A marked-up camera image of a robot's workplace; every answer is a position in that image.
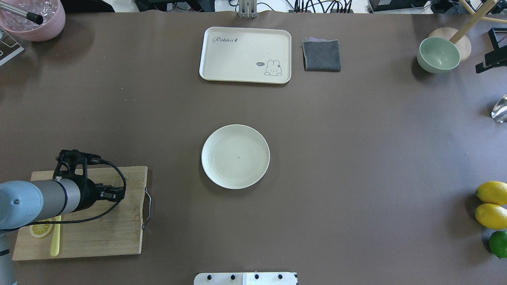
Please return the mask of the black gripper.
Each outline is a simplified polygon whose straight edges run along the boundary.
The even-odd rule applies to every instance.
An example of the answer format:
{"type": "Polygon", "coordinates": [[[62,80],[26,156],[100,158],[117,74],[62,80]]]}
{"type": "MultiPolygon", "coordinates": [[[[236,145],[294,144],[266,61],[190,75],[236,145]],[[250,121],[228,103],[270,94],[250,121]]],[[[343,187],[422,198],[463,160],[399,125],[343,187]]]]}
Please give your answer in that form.
{"type": "Polygon", "coordinates": [[[104,189],[104,186],[104,183],[96,184],[90,179],[79,178],[78,188],[81,198],[78,203],[78,211],[88,209],[100,200],[120,202],[124,199],[124,189],[104,189]]]}

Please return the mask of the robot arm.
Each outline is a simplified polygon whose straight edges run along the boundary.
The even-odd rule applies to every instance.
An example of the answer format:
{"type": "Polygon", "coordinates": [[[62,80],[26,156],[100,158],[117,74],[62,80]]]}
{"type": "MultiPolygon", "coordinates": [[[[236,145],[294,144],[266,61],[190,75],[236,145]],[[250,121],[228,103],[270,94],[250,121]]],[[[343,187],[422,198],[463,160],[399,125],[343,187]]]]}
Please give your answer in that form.
{"type": "Polygon", "coordinates": [[[1,202],[1,284],[16,285],[7,235],[24,227],[58,215],[88,209],[98,200],[120,202],[125,189],[94,184],[85,179],[9,181],[0,186],[1,202]]]}

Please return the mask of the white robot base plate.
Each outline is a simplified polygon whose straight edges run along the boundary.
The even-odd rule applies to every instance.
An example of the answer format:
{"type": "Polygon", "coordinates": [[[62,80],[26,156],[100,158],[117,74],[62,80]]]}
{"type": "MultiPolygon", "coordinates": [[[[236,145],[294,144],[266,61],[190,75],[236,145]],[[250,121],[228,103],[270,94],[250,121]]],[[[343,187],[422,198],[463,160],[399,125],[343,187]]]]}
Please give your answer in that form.
{"type": "Polygon", "coordinates": [[[295,272],[214,272],[197,274],[194,285],[297,285],[295,272]]]}

